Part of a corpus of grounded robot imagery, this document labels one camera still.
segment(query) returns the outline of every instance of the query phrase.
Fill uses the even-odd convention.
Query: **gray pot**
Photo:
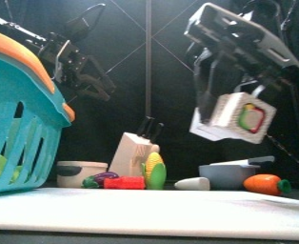
[[[200,177],[209,180],[210,190],[244,190],[244,180],[256,174],[253,165],[201,165]]]

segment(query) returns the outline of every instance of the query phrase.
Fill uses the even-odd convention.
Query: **orange carrot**
[[[289,193],[289,182],[273,174],[256,174],[245,179],[244,187],[249,192],[270,195]]]

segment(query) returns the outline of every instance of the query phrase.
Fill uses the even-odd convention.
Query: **white cup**
[[[89,161],[58,161],[57,186],[81,188],[86,177],[106,172],[108,164]]]

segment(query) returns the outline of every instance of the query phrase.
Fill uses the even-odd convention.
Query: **black wall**
[[[95,29],[75,45],[83,53],[94,56],[114,81],[117,90],[110,100],[102,102],[75,97],[71,90],[59,87],[67,104],[75,111],[75,121],[62,131],[55,161],[91,160],[109,163],[122,133],[136,132],[145,115],[150,115],[165,124],[157,144],[169,180],[197,176],[198,166],[202,164],[272,154],[277,160],[266,171],[292,182],[299,181],[296,160],[268,138],[261,144],[253,145],[230,139],[210,142],[189,133],[196,92],[193,73],[184,62],[190,42],[182,33],[189,17],[206,1],[7,2],[11,21],[42,36],[51,31],[62,32],[65,22],[89,6],[98,3],[106,5]],[[234,12],[240,12],[245,3],[221,0],[210,2]],[[0,1],[0,17],[10,20],[5,1]],[[292,20],[286,33],[288,45],[299,57],[299,13],[293,14]],[[269,135],[277,138],[299,159],[299,77],[296,84],[297,86],[282,85],[282,91],[273,101],[278,111]]]

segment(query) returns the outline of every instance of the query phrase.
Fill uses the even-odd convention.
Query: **purple eggplant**
[[[102,188],[102,182],[103,182],[105,178],[113,179],[113,178],[118,178],[118,177],[120,176],[113,172],[103,172],[103,173],[91,175],[83,179],[82,188],[86,188],[86,189]]]

